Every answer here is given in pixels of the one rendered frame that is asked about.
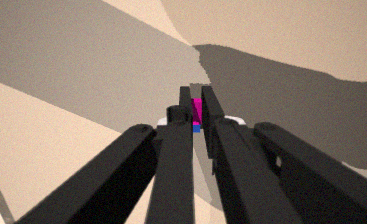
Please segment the magenta block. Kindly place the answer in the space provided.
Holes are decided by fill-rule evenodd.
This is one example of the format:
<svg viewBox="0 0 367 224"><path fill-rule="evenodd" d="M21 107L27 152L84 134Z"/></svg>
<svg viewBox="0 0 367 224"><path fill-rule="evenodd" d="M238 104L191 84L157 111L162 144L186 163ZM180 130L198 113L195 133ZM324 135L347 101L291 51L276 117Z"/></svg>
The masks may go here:
<svg viewBox="0 0 367 224"><path fill-rule="evenodd" d="M202 100L201 98L191 99L193 110L193 125L202 125Z"/></svg>

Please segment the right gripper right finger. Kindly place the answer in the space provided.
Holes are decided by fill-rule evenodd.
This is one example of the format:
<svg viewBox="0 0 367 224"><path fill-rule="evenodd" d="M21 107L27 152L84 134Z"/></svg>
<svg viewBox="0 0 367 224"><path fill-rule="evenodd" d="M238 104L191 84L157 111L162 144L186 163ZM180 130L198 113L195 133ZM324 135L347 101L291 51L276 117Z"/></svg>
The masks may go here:
<svg viewBox="0 0 367 224"><path fill-rule="evenodd" d="M211 86L201 100L226 224L367 224L366 177L276 124L225 116Z"/></svg>

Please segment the small blue block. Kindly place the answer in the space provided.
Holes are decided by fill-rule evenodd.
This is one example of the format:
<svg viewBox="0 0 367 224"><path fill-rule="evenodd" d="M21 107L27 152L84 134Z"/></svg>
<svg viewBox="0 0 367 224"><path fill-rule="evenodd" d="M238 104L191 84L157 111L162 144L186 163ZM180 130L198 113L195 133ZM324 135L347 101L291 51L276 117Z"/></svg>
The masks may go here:
<svg viewBox="0 0 367 224"><path fill-rule="evenodd" d="M193 133L200 132L200 125L193 125Z"/></svg>

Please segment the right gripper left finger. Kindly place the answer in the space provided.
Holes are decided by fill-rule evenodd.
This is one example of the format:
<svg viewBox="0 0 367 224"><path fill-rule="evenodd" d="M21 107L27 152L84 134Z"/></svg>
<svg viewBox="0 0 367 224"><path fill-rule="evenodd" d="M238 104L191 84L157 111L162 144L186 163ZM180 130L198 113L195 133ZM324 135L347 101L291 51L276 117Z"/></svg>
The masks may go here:
<svg viewBox="0 0 367 224"><path fill-rule="evenodd" d="M144 224L196 224L190 86L166 113L156 129L128 128L13 224L125 224L154 175Z"/></svg>

